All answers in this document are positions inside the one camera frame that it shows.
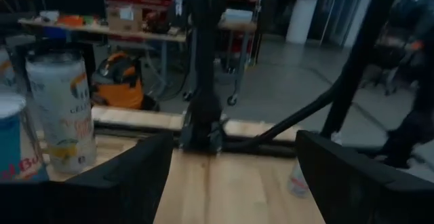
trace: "wooden workbench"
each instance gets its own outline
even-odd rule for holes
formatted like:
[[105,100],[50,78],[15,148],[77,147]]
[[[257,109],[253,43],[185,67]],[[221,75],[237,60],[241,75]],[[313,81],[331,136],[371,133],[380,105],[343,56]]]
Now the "wooden workbench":
[[166,34],[155,34],[155,33],[145,33],[145,32],[129,32],[129,31],[113,31],[110,30],[108,26],[100,26],[98,24],[93,25],[83,25],[83,26],[69,26],[65,24],[56,24],[54,22],[42,22],[35,20],[19,19],[18,23],[30,25],[30,26],[40,26],[40,27],[57,27],[68,31],[84,31],[87,33],[96,33],[103,35],[118,35],[122,37],[136,37],[151,40],[161,40],[161,41],[176,41],[185,42],[186,35],[166,35]]
[[[154,124],[156,127],[174,127],[181,117],[102,107],[94,107],[92,115],[106,123]],[[235,121],[226,129],[232,134],[247,136],[263,132],[266,128],[263,125]],[[293,139],[295,131],[291,129],[283,135]],[[98,165],[133,147],[136,139],[97,136],[97,142]],[[155,223],[324,223],[311,196],[300,199],[288,191],[287,181],[294,163],[294,160],[272,157],[228,153],[206,156],[174,150]],[[54,172],[50,165],[48,171],[55,181],[72,177]]]

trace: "person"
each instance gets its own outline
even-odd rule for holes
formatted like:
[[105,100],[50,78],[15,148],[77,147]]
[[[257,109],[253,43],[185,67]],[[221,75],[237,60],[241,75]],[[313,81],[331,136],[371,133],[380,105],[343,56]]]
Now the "person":
[[434,27],[431,27],[413,46],[423,55],[423,69],[418,78],[418,88],[412,110],[389,137],[380,150],[385,155],[383,163],[408,168],[413,147],[434,139]]

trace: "white can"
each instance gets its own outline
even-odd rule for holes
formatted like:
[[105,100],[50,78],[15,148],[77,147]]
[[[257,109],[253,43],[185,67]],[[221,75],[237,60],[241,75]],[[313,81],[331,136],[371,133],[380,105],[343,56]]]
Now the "white can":
[[26,62],[50,153],[60,172],[80,172],[96,160],[85,64],[77,52],[52,52]]
[[0,48],[0,84],[17,90],[14,69],[5,48]]

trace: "caster wheel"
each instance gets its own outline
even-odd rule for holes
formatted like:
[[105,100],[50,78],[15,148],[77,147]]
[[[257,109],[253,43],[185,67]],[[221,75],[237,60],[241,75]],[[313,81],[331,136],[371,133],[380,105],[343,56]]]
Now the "caster wheel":
[[228,97],[227,102],[228,102],[229,106],[234,106],[237,104],[237,97],[236,96],[230,96],[230,97]]
[[184,92],[184,94],[182,95],[182,99],[186,102],[190,102],[192,97],[193,94],[191,92]]

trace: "can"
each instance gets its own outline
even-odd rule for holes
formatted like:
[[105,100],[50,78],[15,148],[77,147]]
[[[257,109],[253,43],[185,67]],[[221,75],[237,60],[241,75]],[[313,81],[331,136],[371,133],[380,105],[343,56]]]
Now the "can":
[[5,48],[0,48],[0,84],[17,90],[14,68]]
[[29,56],[26,70],[54,169],[77,173],[92,165],[96,160],[94,124],[80,53]]
[[48,180],[35,133],[26,126],[26,99],[0,93],[0,181]]

